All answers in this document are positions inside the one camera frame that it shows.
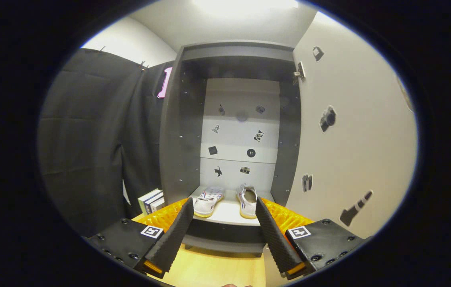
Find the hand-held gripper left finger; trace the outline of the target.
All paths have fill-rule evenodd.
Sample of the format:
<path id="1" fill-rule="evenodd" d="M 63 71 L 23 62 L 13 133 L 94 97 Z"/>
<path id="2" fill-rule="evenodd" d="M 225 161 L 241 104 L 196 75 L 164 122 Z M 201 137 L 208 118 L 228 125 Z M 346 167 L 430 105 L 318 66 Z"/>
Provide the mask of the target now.
<path id="1" fill-rule="evenodd" d="M 131 269 L 162 279 L 193 218 L 193 200 L 188 197 L 139 220 L 121 218 L 91 236 L 89 243 Z"/>

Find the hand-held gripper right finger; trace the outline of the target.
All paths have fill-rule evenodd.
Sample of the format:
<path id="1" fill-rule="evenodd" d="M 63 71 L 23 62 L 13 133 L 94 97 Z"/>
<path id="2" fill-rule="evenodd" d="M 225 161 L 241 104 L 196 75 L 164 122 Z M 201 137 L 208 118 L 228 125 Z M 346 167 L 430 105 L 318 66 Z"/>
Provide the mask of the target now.
<path id="1" fill-rule="evenodd" d="M 256 217 L 279 273 L 288 280 L 337 263 L 364 243 L 333 220 L 310 220 L 262 197 Z"/>

